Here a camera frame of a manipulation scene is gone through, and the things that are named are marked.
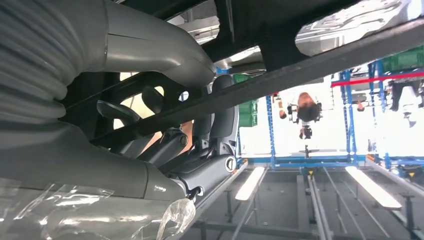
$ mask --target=white wall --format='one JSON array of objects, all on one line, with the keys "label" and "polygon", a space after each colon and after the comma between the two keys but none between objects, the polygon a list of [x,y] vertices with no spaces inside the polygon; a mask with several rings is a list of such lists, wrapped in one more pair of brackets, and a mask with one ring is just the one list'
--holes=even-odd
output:
[{"label": "white wall", "polygon": [[[319,149],[320,152],[346,151],[346,132],[343,115],[343,104],[340,90],[334,89],[334,109],[324,110],[323,118],[311,126],[312,140],[310,149]],[[418,112],[418,122],[409,128],[408,121],[403,119],[401,112],[387,110],[383,115],[380,106],[376,106],[378,128],[374,128],[373,112],[371,107],[358,112],[353,106],[356,150],[358,154],[368,152],[368,139],[377,141],[377,149],[382,153],[387,149],[390,156],[424,156],[421,135],[424,133],[424,109]],[[276,155],[302,156],[299,151],[304,149],[305,143],[299,139],[300,125],[289,122],[288,118],[280,119],[276,110],[273,111],[273,126]],[[268,130],[268,115],[265,97],[258,101],[258,125],[242,127],[240,139],[243,145],[242,154],[263,155],[271,152]]]}]

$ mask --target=plastic wrap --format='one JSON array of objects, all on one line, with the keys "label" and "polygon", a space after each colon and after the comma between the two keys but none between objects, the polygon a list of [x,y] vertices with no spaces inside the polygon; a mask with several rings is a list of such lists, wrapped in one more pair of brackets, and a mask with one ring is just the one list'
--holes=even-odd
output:
[{"label": "plastic wrap", "polygon": [[196,214],[189,199],[118,197],[76,185],[19,187],[0,178],[1,240],[160,240],[183,232]]},{"label": "plastic wrap", "polygon": [[[184,232],[195,215],[196,207],[192,200],[184,198],[173,202],[163,214],[156,240],[162,239],[165,229],[171,232],[171,235]],[[175,223],[175,226],[166,228],[170,221]]]}]

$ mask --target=green plastic bin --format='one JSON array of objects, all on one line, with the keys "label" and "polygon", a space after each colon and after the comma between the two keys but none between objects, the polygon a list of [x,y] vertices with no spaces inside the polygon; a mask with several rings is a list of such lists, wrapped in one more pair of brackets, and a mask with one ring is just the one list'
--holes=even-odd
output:
[{"label": "green plastic bin", "polygon": [[424,68],[424,46],[419,46],[382,59],[383,72]]},{"label": "green plastic bin", "polygon": [[248,79],[250,79],[251,77],[248,75],[244,75],[244,74],[234,74],[232,76],[232,79],[234,79],[234,82],[236,84],[247,81]]},{"label": "green plastic bin", "polygon": [[238,112],[240,114],[257,114],[258,113],[258,101],[251,100],[238,105]]},{"label": "green plastic bin", "polygon": [[239,126],[244,128],[251,128],[258,125],[258,115],[240,113],[239,115]]}]

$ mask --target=ceiling light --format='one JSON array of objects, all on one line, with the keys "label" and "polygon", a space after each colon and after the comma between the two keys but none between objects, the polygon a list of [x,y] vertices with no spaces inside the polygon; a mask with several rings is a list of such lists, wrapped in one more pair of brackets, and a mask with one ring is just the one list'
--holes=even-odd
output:
[{"label": "ceiling light", "polygon": [[238,190],[237,194],[235,195],[235,199],[240,201],[246,201],[250,198],[252,195],[253,190],[255,189],[256,185],[258,184],[259,179],[262,176],[262,173],[264,173],[265,168],[262,166],[256,167],[250,176],[247,178],[247,180],[243,183],[243,186],[240,187],[240,190]]},{"label": "ceiling light", "polygon": [[402,205],[361,170],[347,166],[346,171],[384,208],[399,210]]}]

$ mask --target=metal track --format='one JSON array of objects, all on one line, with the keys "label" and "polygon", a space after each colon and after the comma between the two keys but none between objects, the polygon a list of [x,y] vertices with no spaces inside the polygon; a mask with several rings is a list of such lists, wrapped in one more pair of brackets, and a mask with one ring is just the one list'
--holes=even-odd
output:
[{"label": "metal track", "polygon": [[135,124],[119,128],[92,141],[106,148],[125,144],[137,135],[148,135],[206,114],[249,100],[305,84],[392,53],[417,47],[424,42],[424,18],[388,28],[361,40],[310,57],[298,63],[235,84],[211,95],[185,102]]}]

